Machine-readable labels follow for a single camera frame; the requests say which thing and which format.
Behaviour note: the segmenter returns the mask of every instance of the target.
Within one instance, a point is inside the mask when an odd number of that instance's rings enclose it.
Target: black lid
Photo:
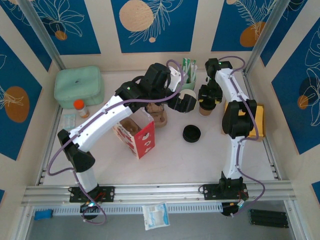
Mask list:
[[[204,99],[202,102],[200,102],[200,107],[204,110],[210,111],[215,109],[216,102],[214,99]]]
[[[183,139],[189,143],[195,143],[201,136],[201,131],[195,125],[188,125],[183,129]]]

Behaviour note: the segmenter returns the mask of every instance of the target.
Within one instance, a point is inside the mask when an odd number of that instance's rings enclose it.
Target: paper box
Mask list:
[[[228,103],[225,102],[224,104],[224,112],[226,112],[228,107]],[[239,116],[244,115],[245,113],[240,111],[239,112]],[[261,103],[257,104],[257,108],[256,108],[256,113],[255,113],[255,117],[254,120],[256,122],[256,125],[258,127],[258,132],[259,132],[259,138],[258,138],[258,142],[261,142],[264,137],[266,136],[266,126],[265,126],[265,109],[264,109],[264,105]],[[249,133],[249,138],[255,138],[256,137],[256,130],[255,128],[252,129],[252,131],[250,131]]]
[[[138,159],[156,144],[154,119],[143,108],[118,122],[112,129]]]

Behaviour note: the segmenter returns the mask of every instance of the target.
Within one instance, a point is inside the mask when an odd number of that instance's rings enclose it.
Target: white floor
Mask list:
[[[107,72],[105,80],[105,99],[107,102],[115,90],[126,81],[144,75],[142,71]],[[240,87],[246,92],[240,72],[236,73]],[[206,84],[206,72],[199,71],[194,91]],[[90,113],[100,109],[101,105],[90,106]],[[99,184],[166,184],[166,183],[198,183],[216,182],[221,177],[224,167],[229,136],[222,134],[222,117],[224,101],[217,105],[210,116],[199,114],[199,104],[194,111],[183,114],[166,107],[168,124],[156,129],[156,144],[140,160],[131,153],[113,133],[107,132],[91,149],[95,157],[93,166]],[[74,109],[64,109],[62,115],[76,113]],[[84,119],[78,115],[76,125]],[[188,143],[182,137],[186,125],[196,125],[201,130],[201,137],[196,143]],[[58,138],[53,145],[51,156],[59,149]],[[62,152],[54,162],[51,171],[56,172],[71,164]],[[243,154],[242,171],[259,180],[273,180],[268,157],[262,142],[248,141]],[[71,172],[64,172],[51,177],[46,175],[44,185],[74,185],[75,179]]]

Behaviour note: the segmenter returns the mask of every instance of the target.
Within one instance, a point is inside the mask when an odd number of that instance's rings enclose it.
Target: small bottle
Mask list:
[[[78,111],[80,117],[82,117],[83,119],[89,116],[89,110],[82,99],[75,100],[73,106]]]

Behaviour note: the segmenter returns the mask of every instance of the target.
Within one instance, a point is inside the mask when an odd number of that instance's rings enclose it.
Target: green lunch box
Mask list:
[[[74,101],[82,99],[86,106],[101,104],[105,84],[97,66],[61,70],[55,78],[54,98],[64,109],[73,109]]]

